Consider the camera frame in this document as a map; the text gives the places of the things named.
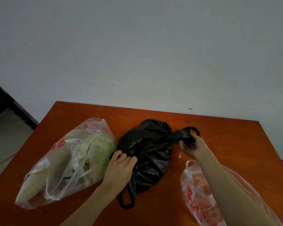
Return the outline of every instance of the transparent plastic bag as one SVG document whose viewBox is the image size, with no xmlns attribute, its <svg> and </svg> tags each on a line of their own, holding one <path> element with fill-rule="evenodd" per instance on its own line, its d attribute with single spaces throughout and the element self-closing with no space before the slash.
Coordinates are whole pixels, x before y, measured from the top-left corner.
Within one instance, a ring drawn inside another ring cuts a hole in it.
<svg viewBox="0 0 283 226">
<path fill-rule="evenodd" d="M 264 207 L 265 211 L 279 226 L 283 226 L 276 214 L 247 181 L 231 169 L 225 166 L 223 168 L 251 198 Z M 197 161 L 188 160 L 186 162 L 186 168 L 181 173 L 180 182 L 186 205 L 199 225 L 226 226 L 208 182 Z"/>
<path fill-rule="evenodd" d="M 54 144 L 26 174 L 16 204 L 35 209 L 99 182 L 114 151 L 114 136 L 106 121 L 88 119 Z"/>
</svg>

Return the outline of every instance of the hand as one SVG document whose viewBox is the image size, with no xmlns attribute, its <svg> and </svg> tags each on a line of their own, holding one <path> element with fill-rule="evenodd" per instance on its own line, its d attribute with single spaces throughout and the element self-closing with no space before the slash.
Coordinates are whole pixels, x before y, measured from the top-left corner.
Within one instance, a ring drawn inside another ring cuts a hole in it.
<svg viewBox="0 0 283 226">
<path fill-rule="evenodd" d="M 182 151 L 189 156 L 190 158 L 197 159 L 197 155 L 200 152 L 204 152 L 208 149 L 207 144 L 204 142 L 203 138 L 197 136 L 196 134 L 192 134 L 194 139 L 196 140 L 196 143 L 193 143 L 189 146 L 185 145 L 184 142 L 181 140 L 178 142 L 180 148 Z"/>
<path fill-rule="evenodd" d="M 127 157 L 120 150 L 114 152 L 106 169 L 101 188 L 114 199 L 131 179 L 132 170 L 136 162 L 137 158 L 135 156 L 132 158 Z"/>
</svg>

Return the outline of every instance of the person's left hand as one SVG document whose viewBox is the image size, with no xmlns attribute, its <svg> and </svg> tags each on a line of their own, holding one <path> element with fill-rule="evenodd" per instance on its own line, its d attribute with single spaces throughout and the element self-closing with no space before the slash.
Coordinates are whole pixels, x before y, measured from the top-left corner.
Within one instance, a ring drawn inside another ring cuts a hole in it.
<svg viewBox="0 0 283 226">
<path fill-rule="evenodd" d="M 102 189 L 112 195 L 115 198 L 126 186 L 126 184 L 131 179 L 132 170 L 137 162 L 135 156 L 127 157 L 122 151 L 114 152 L 102 184 L 100 185 Z"/>
</svg>

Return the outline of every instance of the tiled floor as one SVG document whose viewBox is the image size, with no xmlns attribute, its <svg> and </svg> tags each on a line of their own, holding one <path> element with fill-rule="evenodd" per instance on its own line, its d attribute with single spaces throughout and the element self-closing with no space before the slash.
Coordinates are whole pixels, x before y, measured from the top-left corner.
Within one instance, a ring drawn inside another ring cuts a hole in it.
<svg viewBox="0 0 283 226">
<path fill-rule="evenodd" d="M 0 114 L 0 174 L 32 132 L 12 111 L 6 109 Z"/>
</svg>

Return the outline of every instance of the wooden table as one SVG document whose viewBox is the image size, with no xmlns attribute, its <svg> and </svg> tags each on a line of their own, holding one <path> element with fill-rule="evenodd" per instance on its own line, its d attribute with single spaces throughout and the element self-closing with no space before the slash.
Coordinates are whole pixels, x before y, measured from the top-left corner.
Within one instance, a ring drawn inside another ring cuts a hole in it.
<svg viewBox="0 0 283 226">
<path fill-rule="evenodd" d="M 104 118 L 116 142 L 147 118 L 166 121 L 173 130 L 197 127 L 220 163 L 248 181 L 283 222 L 283 164 L 259 122 L 56 102 L 0 175 L 0 225 L 59 225 L 93 193 L 98 184 L 34 210 L 14 204 L 31 167 L 62 136 L 91 117 Z M 133 209 L 122 209 L 114 199 L 95 225 L 198 225 L 181 193 L 180 174 L 188 157 L 179 158 L 179 152 L 175 145 L 164 177 L 136 195 Z"/>
</svg>

